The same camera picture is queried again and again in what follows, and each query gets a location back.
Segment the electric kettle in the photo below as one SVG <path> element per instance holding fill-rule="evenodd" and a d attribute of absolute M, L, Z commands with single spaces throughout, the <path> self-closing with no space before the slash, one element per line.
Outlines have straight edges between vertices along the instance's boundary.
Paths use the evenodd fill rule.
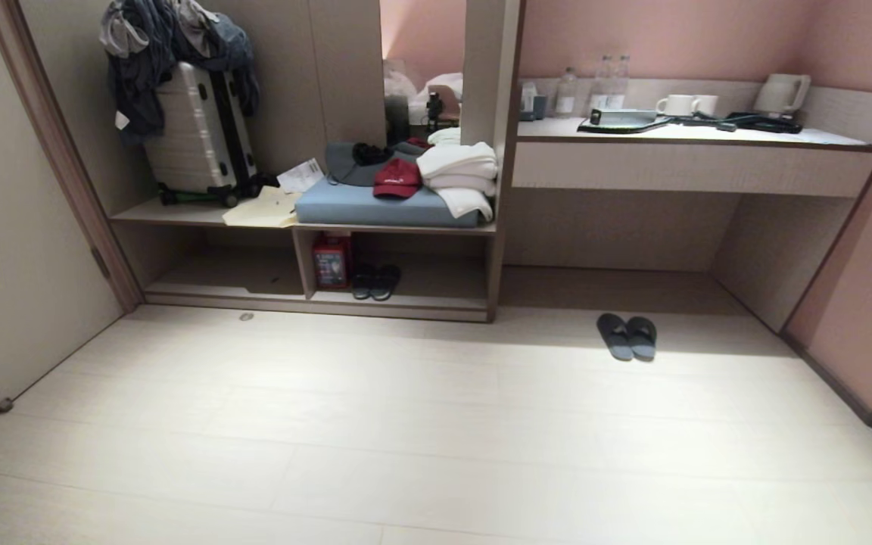
<path fill-rule="evenodd" d="M 811 83 L 813 79 L 810 76 L 772 73 L 762 86 L 762 90 L 758 91 L 753 110 L 772 117 L 795 113 L 806 100 L 806 93 L 809 92 Z"/>

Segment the mirror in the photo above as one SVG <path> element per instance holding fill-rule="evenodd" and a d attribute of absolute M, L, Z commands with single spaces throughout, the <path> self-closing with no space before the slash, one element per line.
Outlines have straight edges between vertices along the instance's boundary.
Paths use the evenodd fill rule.
<path fill-rule="evenodd" d="M 466 0 L 378 0 L 378 7 L 388 144 L 458 127 Z"/>

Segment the slipper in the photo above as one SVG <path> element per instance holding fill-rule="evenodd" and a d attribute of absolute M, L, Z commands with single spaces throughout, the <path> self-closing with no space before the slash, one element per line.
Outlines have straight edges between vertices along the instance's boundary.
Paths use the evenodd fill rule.
<path fill-rule="evenodd" d="M 634 358 L 628 344 L 628 326 L 617 314 L 602 314 L 598 318 L 598 331 L 615 359 L 630 362 Z"/>
<path fill-rule="evenodd" d="M 643 362 L 653 361 L 657 341 L 658 330 L 651 320 L 641 316 L 628 320 L 628 344 L 637 359 Z"/>
<path fill-rule="evenodd" d="M 357 265 L 352 276 L 352 296 L 358 301 L 368 299 L 375 284 L 376 270 L 371 265 Z"/>
<path fill-rule="evenodd" d="M 378 275 L 375 277 L 375 283 L 372 284 L 370 294 L 372 299 L 377 301 L 385 301 L 392 297 L 392 292 L 395 291 L 395 286 L 399 283 L 402 277 L 402 270 L 398 266 L 387 265 L 378 270 Z"/>

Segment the silver suitcase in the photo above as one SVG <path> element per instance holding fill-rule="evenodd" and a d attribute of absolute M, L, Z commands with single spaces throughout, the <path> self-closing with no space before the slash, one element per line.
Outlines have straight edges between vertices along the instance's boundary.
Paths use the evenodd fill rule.
<path fill-rule="evenodd" d="M 231 73 L 180 62 L 157 96 L 164 134 L 143 146 L 163 204 L 176 203 L 177 192 L 214 195 L 227 207 L 257 196 L 257 168 Z"/>

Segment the door frame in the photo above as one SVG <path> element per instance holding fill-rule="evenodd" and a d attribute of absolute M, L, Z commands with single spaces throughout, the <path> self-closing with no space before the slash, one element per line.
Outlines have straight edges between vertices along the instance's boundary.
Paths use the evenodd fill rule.
<path fill-rule="evenodd" d="M 143 290 L 107 220 L 103 204 L 66 125 L 18 0 L 0 0 L 0 52 L 52 166 L 56 182 L 124 313 L 143 304 Z"/>

